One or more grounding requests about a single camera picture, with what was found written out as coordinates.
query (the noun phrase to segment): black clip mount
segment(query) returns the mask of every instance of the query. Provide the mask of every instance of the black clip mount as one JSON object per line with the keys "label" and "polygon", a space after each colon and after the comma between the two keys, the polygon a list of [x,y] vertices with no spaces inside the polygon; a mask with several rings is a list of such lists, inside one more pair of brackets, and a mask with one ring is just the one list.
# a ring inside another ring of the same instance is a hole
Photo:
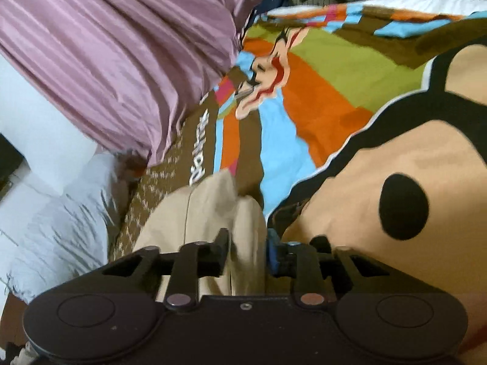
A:
{"label": "black clip mount", "polygon": [[468,320],[456,298],[351,249],[332,253],[324,236],[282,243],[269,230],[269,272],[292,279],[289,295],[199,300],[198,279],[222,275],[230,243],[221,229],[177,253],[147,247],[38,296],[24,330],[39,362],[460,364]]}

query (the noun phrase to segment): white pillow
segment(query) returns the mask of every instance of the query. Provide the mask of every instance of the white pillow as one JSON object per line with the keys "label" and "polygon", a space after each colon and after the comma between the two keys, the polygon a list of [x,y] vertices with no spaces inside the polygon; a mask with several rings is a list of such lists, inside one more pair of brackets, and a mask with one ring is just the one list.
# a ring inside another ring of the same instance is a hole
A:
{"label": "white pillow", "polygon": [[26,303],[108,263],[128,208],[128,156],[96,154],[79,177],[33,216],[13,254],[7,285]]}
{"label": "white pillow", "polygon": [[60,195],[97,148],[1,55],[0,132]]}

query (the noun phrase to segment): screw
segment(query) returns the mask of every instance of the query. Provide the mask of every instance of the screw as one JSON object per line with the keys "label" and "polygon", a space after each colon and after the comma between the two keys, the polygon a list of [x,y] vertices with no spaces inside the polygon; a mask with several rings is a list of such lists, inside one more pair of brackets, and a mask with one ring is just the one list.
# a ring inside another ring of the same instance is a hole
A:
{"label": "screw", "polygon": [[242,310],[251,310],[252,309],[252,304],[251,303],[242,303],[240,305],[240,308]]}
{"label": "screw", "polygon": [[187,304],[191,303],[191,298],[186,294],[172,294],[169,298],[167,298],[167,303],[171,306],[186,306]]}
{"label": "screw", "polygon": [[304,294],[301,296],[301,302],[308,306],[318,306],[325,301],[325,298],[320,294]]}

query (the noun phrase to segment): black dot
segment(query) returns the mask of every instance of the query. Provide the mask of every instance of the black dot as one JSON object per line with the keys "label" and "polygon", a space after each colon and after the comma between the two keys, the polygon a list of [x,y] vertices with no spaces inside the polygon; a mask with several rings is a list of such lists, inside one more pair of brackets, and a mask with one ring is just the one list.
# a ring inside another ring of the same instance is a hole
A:
{"label": "black dot", "polygon": [[404,174],[389,176],[382,186],[379,216],[382,229],[397,240],[412,239],[428,220],[428,198],[419,184]]}

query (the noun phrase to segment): green stripe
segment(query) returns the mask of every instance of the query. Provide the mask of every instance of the green stripe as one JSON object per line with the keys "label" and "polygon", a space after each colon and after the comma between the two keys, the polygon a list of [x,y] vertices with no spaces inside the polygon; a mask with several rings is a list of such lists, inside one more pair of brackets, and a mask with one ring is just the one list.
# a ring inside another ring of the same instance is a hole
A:
{"label": "green stripe", "polygon": [[[254,26],[247,37],[275,43],[280,30]],[[376,112],[394,97],[419,89],[424,65],[397,65],[371,47],[361,47],[322,29],[310,29],[291,52],[308,63],[354,107]]]}
{"label": "green stripe", "polygon": [[237,105],[237,101],[233,99],[233,102],[225,110],[223,110],[220,114],[218,114],[218,119],[225,118],[225,116],[227,116],[233,110],[233,107],[235,107],[236,105]]}

